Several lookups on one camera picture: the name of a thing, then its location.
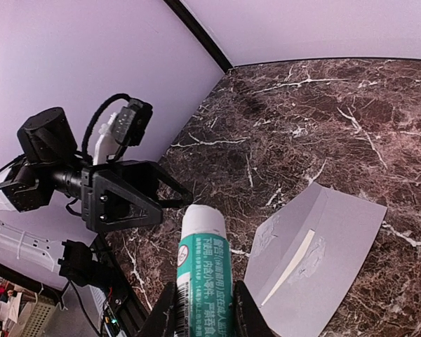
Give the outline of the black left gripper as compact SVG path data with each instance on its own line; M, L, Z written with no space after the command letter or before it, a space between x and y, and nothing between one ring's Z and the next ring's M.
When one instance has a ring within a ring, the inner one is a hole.
M94 232L158 225L162 208L192 202L192 192L154 161L100 164L81 172L81 217Z

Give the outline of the grey paper envelope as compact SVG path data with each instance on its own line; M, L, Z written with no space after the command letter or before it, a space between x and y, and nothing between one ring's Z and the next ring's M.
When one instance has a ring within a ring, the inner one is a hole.
M385 206L312 183L255 232L244 282L280 336L318 336L356 279L378 234ZM307 232L305 257L260 306Z

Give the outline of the white green glue stick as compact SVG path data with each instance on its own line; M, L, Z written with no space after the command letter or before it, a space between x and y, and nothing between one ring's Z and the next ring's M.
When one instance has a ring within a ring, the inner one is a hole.
M232 266L224 216L192 204L178 245L176 336L235 335Z

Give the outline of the cream lined letter paper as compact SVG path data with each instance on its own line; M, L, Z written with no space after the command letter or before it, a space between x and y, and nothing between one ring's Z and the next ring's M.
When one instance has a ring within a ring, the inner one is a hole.
M305 257L305 254L307 252L307 249L309 248L309 245L312 242L312 239L314 237L315 231L310 229L305 238L303 239L302 243L300 244L299 248L295 252L293 258L289 262L289 264L286 266L284 271L282 272L279 279L276 281L275 285L272 287L270 292L267 294L265 299L262 301L260 306L263 306L273 295L274 293L279 289L279 287L285 282L287 277L291 274L291 272L298 266L300 261Z

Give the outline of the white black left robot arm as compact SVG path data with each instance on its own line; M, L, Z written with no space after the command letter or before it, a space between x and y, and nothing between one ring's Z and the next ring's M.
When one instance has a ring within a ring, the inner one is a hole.
M0 211L33 211L61 192L81 202L78 216L92 232L160 224L165 209L188 206L193 196L157 163L123 159L151 117L149 103L130 99L102 127L92 158L78 152L61 107L30 117L18 130L23 153L0 169Z

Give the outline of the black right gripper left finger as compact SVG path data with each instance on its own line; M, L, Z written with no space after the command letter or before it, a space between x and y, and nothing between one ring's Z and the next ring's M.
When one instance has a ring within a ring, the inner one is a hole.
M176 283L168 282L137 337L174 337Z

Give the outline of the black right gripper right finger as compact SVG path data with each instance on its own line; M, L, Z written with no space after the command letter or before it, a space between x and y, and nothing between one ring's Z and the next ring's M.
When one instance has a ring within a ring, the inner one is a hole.
M266 323L243 281L234 283L234 330L238 337L277 336Z

